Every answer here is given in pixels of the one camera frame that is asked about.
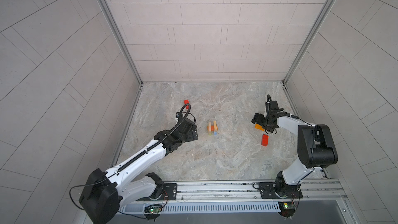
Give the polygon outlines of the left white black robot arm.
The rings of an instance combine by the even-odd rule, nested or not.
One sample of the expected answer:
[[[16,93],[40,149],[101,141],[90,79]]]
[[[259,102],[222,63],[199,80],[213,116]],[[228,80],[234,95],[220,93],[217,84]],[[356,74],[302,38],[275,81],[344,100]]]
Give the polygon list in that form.
[[[108,223],[119,209],[141,198],[157,199],[163,180],[155,173],[136,177],[155,162],[177,150],[183,143],[198,139],[195,121],[178,118],[170,130],[158,132],[139,152],[105,171],[97,168],[82,185],[79,204],[95,224]]]

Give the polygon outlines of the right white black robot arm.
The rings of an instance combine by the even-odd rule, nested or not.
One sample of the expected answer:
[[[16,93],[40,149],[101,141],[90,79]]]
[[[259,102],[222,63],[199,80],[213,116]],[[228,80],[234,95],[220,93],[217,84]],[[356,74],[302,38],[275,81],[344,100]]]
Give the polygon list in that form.
[[[265,111],[265,115],[256,113],[252,118],[255,128],[266,135],[275,135],[279,128],[283,128],[297,136],[297,159],[277,174],[273,185],[277,197],[297,199],[300,197],[300,182],[315,168],[326,168],[338,162],[330,128],[285,112],[270,95],[266,97]]]

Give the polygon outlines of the yellow orange wood block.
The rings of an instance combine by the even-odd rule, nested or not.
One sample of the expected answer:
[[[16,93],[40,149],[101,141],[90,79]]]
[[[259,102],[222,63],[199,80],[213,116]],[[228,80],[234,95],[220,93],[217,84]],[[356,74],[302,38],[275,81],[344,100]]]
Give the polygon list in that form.
[[[259,124],[255,124],[255,128],[260,130],[260,131],[265,131],[265,129]]]

